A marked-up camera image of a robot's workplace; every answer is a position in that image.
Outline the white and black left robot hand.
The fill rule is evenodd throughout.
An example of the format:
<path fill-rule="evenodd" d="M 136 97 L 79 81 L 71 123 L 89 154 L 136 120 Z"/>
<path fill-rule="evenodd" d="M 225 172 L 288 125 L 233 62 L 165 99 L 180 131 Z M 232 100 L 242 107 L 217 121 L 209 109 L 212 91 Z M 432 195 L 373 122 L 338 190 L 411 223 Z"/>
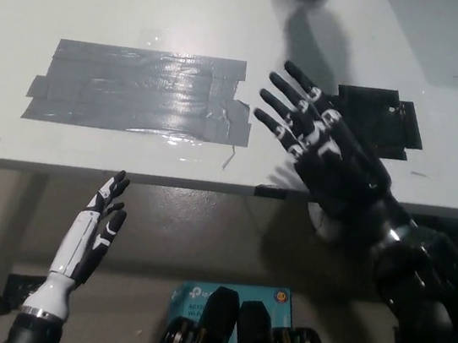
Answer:
<path fill-rule="evenodd" d="M 72 291 L 99 267 L 127 213 L 117 201 L 129 185 L 120 171 L 97 190 L 71 225 L 55 254 L 45 282 L 23 302 L 20 312 L 65 323 Z"/>

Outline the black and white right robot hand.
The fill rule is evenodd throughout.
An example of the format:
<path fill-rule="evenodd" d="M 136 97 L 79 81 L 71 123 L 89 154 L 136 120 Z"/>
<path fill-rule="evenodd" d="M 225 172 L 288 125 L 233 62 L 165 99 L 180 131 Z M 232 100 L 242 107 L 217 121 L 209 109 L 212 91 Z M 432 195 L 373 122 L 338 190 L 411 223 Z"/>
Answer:
<path fill-rule="evenodd" d="M 382 160 L 346 123 L 339 107 L 294 62 L 270 82 L 287 98 L 283 103 L 267 89 L 259 92 L 275 115 L 261 108 L 255 117 L 292 158 L 292 167 L 308 189 L 309 214 L 326 242 L 347 238 L 372 251 L 407 248 L 417 225 L 391 193 Z"/>

